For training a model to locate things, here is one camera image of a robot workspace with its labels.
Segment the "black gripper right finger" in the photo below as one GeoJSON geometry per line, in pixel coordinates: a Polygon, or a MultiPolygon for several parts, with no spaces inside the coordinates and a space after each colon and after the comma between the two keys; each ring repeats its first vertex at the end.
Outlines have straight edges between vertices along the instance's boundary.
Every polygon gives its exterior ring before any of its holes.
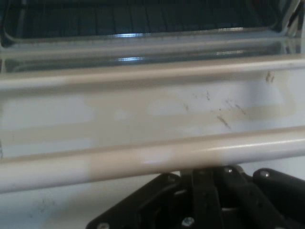
{"type": "Polygon", "coordinates": [[[239,167],[224,167],[223,182],[233,208],[223,210],[226,229],[303,229],[305,182],[261,168],[248,176],[239,167]]]}

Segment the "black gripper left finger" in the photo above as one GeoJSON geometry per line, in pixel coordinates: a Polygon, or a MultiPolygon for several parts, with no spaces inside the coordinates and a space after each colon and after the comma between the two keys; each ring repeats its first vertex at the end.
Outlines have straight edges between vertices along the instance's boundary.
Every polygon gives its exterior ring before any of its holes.
{"type": "Polygon", "coordinates": [[[221,229],[211,169],[165,173],[90,221],[88,229],[221,229]]]}

